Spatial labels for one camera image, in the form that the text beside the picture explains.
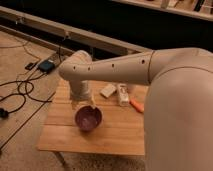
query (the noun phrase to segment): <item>wooden tabletop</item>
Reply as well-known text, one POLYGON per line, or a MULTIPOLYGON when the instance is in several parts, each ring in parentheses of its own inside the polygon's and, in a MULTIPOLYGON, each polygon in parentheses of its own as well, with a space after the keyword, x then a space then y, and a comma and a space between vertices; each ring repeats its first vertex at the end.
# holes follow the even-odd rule
MULTIPOLYGON (((132 106, 118 106, 117 96, 109 99, 99 92, 107 84, 90 82, 95 101, 102 111, 101 124, 90 133, 83 133, 74 122, 75 112, 70 104, 69 86, 61 80, 43 126, 38 149, 44 151, 144 155, 143 114, 132 106)), ((147 87, 136 86, 130 94, 144 102, 147 87)))

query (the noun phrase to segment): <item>orange handle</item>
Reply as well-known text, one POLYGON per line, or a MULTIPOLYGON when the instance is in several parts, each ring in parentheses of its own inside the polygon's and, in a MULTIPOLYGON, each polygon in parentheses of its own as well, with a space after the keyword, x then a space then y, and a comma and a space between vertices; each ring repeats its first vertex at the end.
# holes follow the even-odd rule
POLYGON ((144 105, 141 103, 138 103, 135 99, 130 99, 130 104, 140 113, 144 112, 144 105))

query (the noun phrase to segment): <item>bowl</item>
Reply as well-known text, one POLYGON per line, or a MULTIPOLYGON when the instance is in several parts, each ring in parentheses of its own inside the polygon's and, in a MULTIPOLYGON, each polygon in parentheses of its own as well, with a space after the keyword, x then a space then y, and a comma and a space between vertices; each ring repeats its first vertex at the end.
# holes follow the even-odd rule
POLYGON ((92 131, 102 121, 100 109, 84 106, 80 108, 75 115, 75 123, 82 131, 92 131))

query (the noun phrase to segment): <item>table leg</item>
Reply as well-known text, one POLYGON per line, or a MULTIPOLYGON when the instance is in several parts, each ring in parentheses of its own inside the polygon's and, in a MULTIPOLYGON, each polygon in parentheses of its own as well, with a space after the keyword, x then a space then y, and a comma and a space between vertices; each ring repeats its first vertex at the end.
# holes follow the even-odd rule
POLYGON ((61 155, 60 152, 55 152, 55 151, 54 151, 53 153, 55 154, 56 158, 60 161, 60 163, 61 163, 63 166, 66 166, 66 165, 67 165, 66 161, 64 160, 64 157, 61 155))

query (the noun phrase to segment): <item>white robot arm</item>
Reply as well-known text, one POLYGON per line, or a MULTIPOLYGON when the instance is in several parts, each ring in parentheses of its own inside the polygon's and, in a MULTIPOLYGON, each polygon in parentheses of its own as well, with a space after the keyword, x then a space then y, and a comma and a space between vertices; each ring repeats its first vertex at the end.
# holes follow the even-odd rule
POLYGON ((91 99, 87 80, 150 85, 145 101, 147 171, 212 171, 213 54, 183 48, 92 62, 78 51, 60 65, 71 98, 91 99))

